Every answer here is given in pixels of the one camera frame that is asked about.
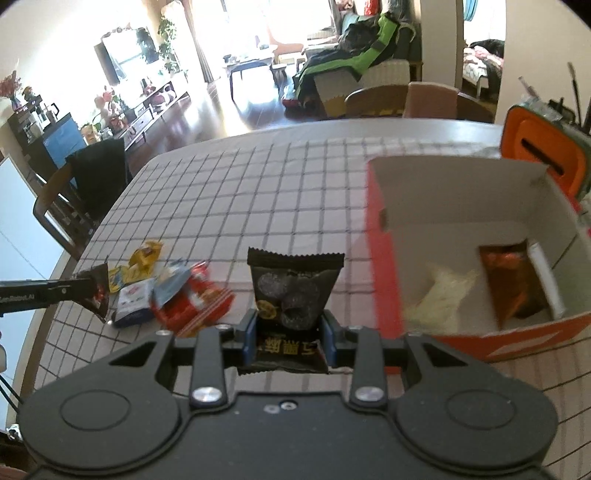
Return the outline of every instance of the checkered tablecloth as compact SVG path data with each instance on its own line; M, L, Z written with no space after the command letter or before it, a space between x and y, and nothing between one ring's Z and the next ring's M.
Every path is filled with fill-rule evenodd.
M215 145L223 147L223 142ZM429 143L398 138L309 142L261 141L213 151L199 144L148 163L116 202L85 250L78 269L105 258L126 264L146 238L164 243L166 262L208 260L212 278L236 292L225 317L238 323L253 305L248 247L286 254L345 252L346 264L328 308L343 325L375 326L369 251L365 241L365 164L379 155L496 156L489 144ZM41 359L36 387L62 377L158 329L156 322L116 330L71 302L57 310ZM560 417L545 459L559 478L582 479L591 470L591 336L523 355L495 366L545 391ZM175 392L186 394L189 367ZM348 391L350 375L285 372L237 377L229 391ZM390 395L402 394L396 375Z

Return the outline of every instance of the coffee table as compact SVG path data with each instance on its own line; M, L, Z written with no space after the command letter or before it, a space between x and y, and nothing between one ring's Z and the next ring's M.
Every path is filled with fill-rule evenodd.
M258 67L269 67L271 74L273 74L271 66L273 65L273 59L275 58L274 52L276 49L277 45L269 45L267 48L255 50L224 65L228 78L230 79L230 96L232 97L232 100L234 100L234 82L232 80L232 73L240 72L240 78L242 78L242 72L244 70L256 69Z

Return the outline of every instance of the vase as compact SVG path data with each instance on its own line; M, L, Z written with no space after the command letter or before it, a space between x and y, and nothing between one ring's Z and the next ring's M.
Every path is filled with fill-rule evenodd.
M10 97L10 102L12 103L12 110L17 111L20 107L22 107L21 101L17 98L16 95Z

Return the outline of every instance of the orange box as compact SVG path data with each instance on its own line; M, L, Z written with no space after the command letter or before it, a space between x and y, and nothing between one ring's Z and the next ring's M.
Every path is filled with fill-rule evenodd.
M462 300L459 332L437 336L483 360L564 342L591 323L591 239L567 198L540 163L499 158L381 157L368 163L366 229L378 328L407 331L402 312L433 285L427 264L475 270ZM479 245L537 240L566 314L509 319L501 331L492 308Z

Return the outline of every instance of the tv stand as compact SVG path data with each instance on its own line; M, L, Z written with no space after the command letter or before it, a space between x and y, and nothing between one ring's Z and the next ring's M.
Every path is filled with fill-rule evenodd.
M172 102L166 104L162 110L156 111L152 105L153 97L158 93L162 93L169 86L170 90L174 91L176 94L176 97ZM129 123L127 128L117 133L115 138L124 139L125 150L131 148L140 137L146 141L146 132L149 128L162 117L166 110L177 103L181 97L185 96L189 97L187 78L184 72L175 73L170 77L170 80L163 83L160 87L157 87L155 91L149 95L142 95L131 103L134 107L131 107L130 110L133 110L135 119Z

